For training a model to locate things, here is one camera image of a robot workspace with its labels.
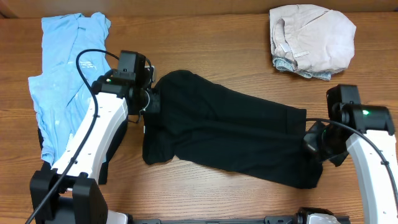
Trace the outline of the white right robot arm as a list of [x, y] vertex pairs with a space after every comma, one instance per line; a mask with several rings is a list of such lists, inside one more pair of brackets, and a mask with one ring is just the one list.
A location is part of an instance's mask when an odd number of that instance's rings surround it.
[[349, 154], [356, 169], [366, 223], [397, 223], [395, 128], [384, 106], [336, 103], [330, 119], [313, 118], [303, 146], [339, 166]]

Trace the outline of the black shirt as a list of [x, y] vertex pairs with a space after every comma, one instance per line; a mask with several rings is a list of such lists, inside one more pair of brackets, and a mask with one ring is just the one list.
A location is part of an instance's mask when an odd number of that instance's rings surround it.
[[302, 146], [305, 109], [245, 95], [188, 70], [155, 86], [160, 111], [144, 115], [146, 164], [174, 157], [298, 189], [312, 189], [323, 171]]

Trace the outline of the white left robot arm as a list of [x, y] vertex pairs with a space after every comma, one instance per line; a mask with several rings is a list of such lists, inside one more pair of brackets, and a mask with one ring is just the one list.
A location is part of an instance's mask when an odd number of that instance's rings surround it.
[[154, 67], [110, 70], [92, 84], [89, 106], [64, 153], [30, 180], [34, 211], [28, 223], [131, 223], [127, 213], [108, 208], [99, 186], [109, 159], [126, 132], [128, 117], [154, 111]]

